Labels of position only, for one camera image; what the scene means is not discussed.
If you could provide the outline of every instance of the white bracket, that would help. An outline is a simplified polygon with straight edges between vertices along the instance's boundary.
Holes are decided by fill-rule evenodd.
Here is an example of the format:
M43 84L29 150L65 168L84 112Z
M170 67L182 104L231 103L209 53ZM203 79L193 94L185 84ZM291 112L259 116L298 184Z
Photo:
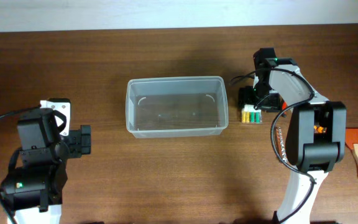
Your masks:
M283 222L284 224L310 224L311 208L313 207L314 200L316 199L318 189L323 183L323 180L327 177L328 172L324 173L323 170L316 170L309 171L308 174L312 175L317 184L314 185L314 189L309 199L302 206L302 208L287 221ZM285 192L283 203L277 210L278 220L284 219L287 217L287 215L291 214L292 211L298 208L299 204L303 201L306 194L308 193L310 184L311 182L309 177L291 171L291 176L288 182L287 191Z
M66 116L67 124L66 124L65 129L63 131L61 131L60 134L62 136L68 136L68 132L70 130L70 114L71 114L70 102L52 102L52 101L48 101L48 100L41 100L40 104L41 104L41 108L51 108L53 110L57 110L57 111L61 112L62 114L64 114ZM57 126L59 126L63 123L63 121L56 116L55 116L55 119L56 119Z
M59 224L62 205L49 205L47 212L40 212L39 207L17 210L14 219L17 224Z
M303 77L299 67L296 65L279 65L275 68L293 71ZM258 82L259 79L255 76L254 87ZM279 93L288 106L305 100L310 95L308 87L301 80L286 72L271 71L268 83L273 89L269 93ZM310 104L323 104L328 101L325 96L319 94L313 87L312 89L314 90L314 98L309 102Z

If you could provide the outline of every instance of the wood grain surface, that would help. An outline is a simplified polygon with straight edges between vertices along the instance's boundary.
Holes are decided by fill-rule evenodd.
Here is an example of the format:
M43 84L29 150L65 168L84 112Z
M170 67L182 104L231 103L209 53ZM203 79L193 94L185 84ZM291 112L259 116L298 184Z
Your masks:
M218 75L228 81L254 69L252 54L261 47L293 57L321 94L344 102L347 126L358 127L358 24L0 33L0 114L69 98L71 129L92 126L92 154L68 161L61 223L270 220L290 173L270 145L274 114L264 114L261 125L239 122L239 86L226 85L229 126L220 136L135 139L125 122L129 80ZM0 122L0 181L20 146L16 121ZM311 220L358 223L349 149L322 184Z

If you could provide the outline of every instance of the white wall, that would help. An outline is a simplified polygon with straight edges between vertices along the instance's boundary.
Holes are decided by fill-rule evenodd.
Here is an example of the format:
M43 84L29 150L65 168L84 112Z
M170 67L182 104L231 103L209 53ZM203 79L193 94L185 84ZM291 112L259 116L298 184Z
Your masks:
M0 0L0 32L358 23L358 0Z

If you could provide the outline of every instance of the plastic bin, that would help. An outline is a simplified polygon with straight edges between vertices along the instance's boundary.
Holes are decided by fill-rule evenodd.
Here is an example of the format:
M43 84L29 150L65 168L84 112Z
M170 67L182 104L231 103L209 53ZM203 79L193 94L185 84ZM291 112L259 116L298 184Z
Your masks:
M128 82L127 129L137 138L217 135L227 128L221 77L145 78Z

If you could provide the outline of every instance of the green battery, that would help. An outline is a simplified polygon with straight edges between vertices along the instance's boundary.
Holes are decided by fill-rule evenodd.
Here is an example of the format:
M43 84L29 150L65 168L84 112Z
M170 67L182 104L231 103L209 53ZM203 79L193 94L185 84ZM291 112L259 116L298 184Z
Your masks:
M250 117L251 117L250 122L251 122L251 123L255 122L255 113L254 113L254 112L251 112L251 113L249 113L249 114L250 114Z
M259 119L260 117L259 117L259 116L260 116L260 113L257 112L256 115L255 115L256 123L259 123L259 122L260 122L260 119Z

